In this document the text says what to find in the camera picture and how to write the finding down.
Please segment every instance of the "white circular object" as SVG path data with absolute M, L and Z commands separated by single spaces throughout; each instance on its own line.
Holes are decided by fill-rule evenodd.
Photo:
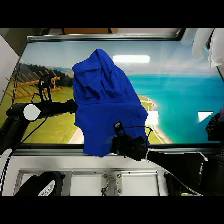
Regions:
M 39 108 L 37 108 L 34 104 L 28 104 L 23 111 L 24 117 L 28 121 L 34 121 L 38 118 L 40 114 Z

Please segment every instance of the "blue water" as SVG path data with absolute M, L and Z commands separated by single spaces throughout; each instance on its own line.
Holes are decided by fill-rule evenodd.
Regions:
M 224 82 L 220 75 L 128 76 L 137 94 L 154 100 L 159 127 L 174 143 L 208 142 L 205 128 L 224 107 Z M 202 122 L 199 111 L 213 111 Z

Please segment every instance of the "blue cloth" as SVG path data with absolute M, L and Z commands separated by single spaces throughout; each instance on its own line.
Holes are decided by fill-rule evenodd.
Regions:
M 105 156 L 110 153 L 114 124 L 144 126 L 147 112 L 125 73 L 102 49 L 73 66 L 74 98 L 78 104 L 75 125 L 84 133 L 84 153 Z M 146 139 L 144 128 L 127 128 L 132 137 Z

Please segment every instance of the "beach image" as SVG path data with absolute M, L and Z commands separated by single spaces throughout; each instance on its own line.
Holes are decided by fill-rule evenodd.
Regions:
M 179 41 L 28 43 L 20 58 L 23 69 L 18 84 L 23 89 L 19 89 L 21 93 L 17 92 L 15 103 L 31 101 L 36 86 L 24 83 L 37 79 L 35 73 L 40 76 L 46 71 L 55 78 L 51 92 L 53 101 L 73 99 L 72 67 L 88 58 L 97 48 L 103 49 L 112 60 L 130 55 L 147 58 L 144 62 L 115 60 L 115 64 L 127 75 L 148 113 L 145 126 L 153 130 L 149 135 L 150 144 L 208 142 L 205 128 L 224 105 L 224 83 L 218 70 L 209 67 L 206 57 L 194 59 L 191 46 L 182 46 Z M 0 105 L 0 126 L 12 104 L 13 88 L 12 77 Z M 38 102 L 38 96 L 35 95 L 33 100 Z M 201 119 L 199 115 L 203 113 L 209 115 Z M 41 122 L 32 122 L 25 135 Z M 26 143 L 82 144 L 82 130 L 74 123 L 74 114 L 50 117 Z

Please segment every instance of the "metal bracket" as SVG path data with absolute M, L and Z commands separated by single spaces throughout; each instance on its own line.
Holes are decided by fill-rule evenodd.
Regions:
M 102 196 L 119 196 L 122 194 L 122 174 L 119 171 L 104 172 L 102 176 Z

